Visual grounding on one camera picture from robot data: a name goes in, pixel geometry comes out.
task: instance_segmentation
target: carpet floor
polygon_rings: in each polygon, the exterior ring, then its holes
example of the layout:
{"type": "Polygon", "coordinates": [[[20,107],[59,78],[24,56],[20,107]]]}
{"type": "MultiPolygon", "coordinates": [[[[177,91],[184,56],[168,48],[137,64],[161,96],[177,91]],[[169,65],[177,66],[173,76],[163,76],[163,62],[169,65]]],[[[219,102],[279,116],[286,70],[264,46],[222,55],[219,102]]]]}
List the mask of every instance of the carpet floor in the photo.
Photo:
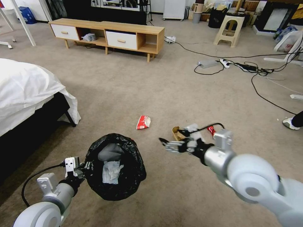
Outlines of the carpet floor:
{"type": "MultiPolygon", "coordinates": [[[[274,54],[271,37],[257,36],[251,27],[243,28],[239,43],[230,48],[214,45],[217,29],[189,20],[162,21],[153,15],[155,26],[164,26],[166,36],[176,36],[186,48],[217,56],[274,54]]],[[[7,31],[3,21],[0,33],[7,31]]],[[[200,126],[221,122],[234,133],[234,151],[251,153],[268,160],[277,173],[303,182],[303,130],[292,131],[281,124],[292,114],[261,99],[251,84],[250,73],[230,67],[212,76],[194,73],[196,62],[211,59],[184,50],[178,44],[164,44],[155,59],[147,63],[143,54],[109,49],[87,49],[54,38],[48,24],[30,25],[37,46],[32,47],[17,25],[13,35],[17,43],[9,50],[0,45],[0,57],[40,65],[53,72],[67,90],[78,98],[82,117],[76,128],[61,126],[0,186],[0,223],[12,226],[26,208],[20,192],[32,173],[60,163],[66,157],[84,161],[90,145],[101,136],[116,132],[134,139],[147,171],[138,191],[122,201],[105,201],[84,182],[73,198],[70,215],[63,226],[279,226],[275,216],[260,205],[241,201],[215,174],[190,155],[168,153],[158,137],[173,140],[171,129],[197,123],[200,126]],[[140,115],[151,118],[150,128],[136,130],[140,115]]],[[[262,68],[282,64],[257,58],[262,68]]],[[[213,73],[221,66],[198,69],[213,73]]],[[[303,92],[303,68],[289,64],[270,77],[296,91],[303,92]]],[[[290,99],[293,92],[268,79],[254,79],[259,93],[295,113],[303,102],[290,99]]],[[[211,134],[203,137],[213,142],[211,134]]],[[[54,169],[58,179],[63,169],[54,169]]],[[[42,192],[35,180],[26,188],[30,204],[41,201],[42,192]]]]}

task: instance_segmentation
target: wooden tv stand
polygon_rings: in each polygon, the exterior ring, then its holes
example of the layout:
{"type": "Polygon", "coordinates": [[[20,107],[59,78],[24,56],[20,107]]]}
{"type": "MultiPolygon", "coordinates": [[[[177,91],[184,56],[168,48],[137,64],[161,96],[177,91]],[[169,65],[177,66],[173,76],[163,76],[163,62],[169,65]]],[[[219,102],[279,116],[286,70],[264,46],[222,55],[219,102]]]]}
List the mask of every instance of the wooden tv stand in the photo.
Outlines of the wooden tv stand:
{"type": "Polygon", "coordinates": [[[55,37],[65,40],[66,48],[69,48],[67,41],[72,40],[76,45],[80,42],[104,46],[106,55],[108,47],[139,51],[147,53],[147,62],[151,54],[154,58],[160,52],[164,43],[164,27],[66,18],[51,21],[50,26],[55,37]],[[87,33],[96,34],[98,39],[83,40],[87,33]]]}

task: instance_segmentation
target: shoe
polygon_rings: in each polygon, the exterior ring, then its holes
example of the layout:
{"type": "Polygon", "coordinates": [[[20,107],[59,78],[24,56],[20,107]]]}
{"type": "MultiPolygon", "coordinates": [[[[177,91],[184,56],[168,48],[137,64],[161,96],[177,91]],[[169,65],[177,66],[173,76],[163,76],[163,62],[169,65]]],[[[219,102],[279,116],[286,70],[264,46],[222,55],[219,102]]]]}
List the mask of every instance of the shoe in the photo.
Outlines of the shoe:
{"type": "Polygon", "coordinates": [[[285,119],[282,124],[292,130],[299,130],[300,128],[293,126],[293,124],[291,123],[292,118],[287,118],[285,119]]]}

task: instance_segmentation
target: bed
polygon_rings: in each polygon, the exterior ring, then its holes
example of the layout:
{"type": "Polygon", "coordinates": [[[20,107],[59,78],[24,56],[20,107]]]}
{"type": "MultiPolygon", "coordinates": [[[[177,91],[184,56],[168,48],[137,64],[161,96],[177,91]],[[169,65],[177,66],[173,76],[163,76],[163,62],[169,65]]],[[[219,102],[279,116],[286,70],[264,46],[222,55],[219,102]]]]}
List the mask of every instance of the bed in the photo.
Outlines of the bed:
{"type": "Polygon", "coordinates": [[[59,125],[81,119],[77,99],[47,69],[0,58],[0,145],[5,159],[0,183],[59,125]]]}

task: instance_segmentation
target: black trash bin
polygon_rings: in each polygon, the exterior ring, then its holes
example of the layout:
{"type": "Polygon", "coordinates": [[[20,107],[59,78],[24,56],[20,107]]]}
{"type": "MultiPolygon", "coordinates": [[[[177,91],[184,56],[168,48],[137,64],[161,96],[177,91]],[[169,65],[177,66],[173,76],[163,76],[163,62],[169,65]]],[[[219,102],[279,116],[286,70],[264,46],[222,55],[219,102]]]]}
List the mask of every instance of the black trash bin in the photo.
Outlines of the black trash bin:
{"type": "Polygon", "coordinates": [[[220,28],[226,13],[227,8],[224,8],[223,10],[216,10],[212,8],[209,16],[208,26],[211,28],[220,28]]]}
{"type": "Polygon", "coordinates": [[[131,138],[116,133],[105,135],[91,145],[85,158],[84,174],[89,186],[103,199],[110,201],[131,196],[146,178],[137,144],[131,138]],[[115,150],[106,150],[109,144],[114,144],[115,150]],[[120,161],[120,165],[124,165],[120,170],[118,184],[102,183],[104,162],[100,159],[107,156],[104,150],[110,153],[109,161],[120,161]]]}

